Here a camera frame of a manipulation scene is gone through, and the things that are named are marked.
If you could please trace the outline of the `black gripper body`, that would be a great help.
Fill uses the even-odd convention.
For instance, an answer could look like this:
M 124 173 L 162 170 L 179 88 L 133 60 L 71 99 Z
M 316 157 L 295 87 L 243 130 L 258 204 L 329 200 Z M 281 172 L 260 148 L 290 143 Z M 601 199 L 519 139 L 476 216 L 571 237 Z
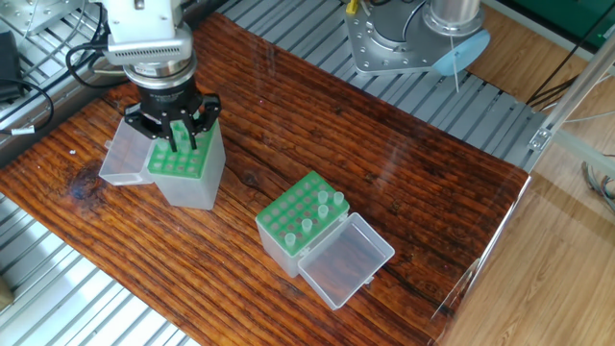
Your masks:
M 163 111 L 172 115 L 172 120 L 177 120 L 182 111 L 194 120 L 202 115 L 200 108 L 203 96 L 194 78 L 169 88 L 153 89 L 138 86 L 137 89 L 141 102 L 136 111 L 131 111 L 132 122 L 146 115 L 153 117 L 154 121 L 160 120 Z

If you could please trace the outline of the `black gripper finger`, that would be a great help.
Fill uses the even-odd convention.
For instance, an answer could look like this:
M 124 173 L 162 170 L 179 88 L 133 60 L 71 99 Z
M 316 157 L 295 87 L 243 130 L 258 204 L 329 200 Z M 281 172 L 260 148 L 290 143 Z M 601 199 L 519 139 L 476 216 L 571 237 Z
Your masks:
M 172 144 L 171 112 L 134 104 L 124 110 L 125 122 L 150 139 L 162 138 Z
M 180 108 L 180 118 L 188 131 L 190 146 L 197 149 L 196 136 L 208 132 L 221 112 L 221 100 L 217 94 L 199 94 Z

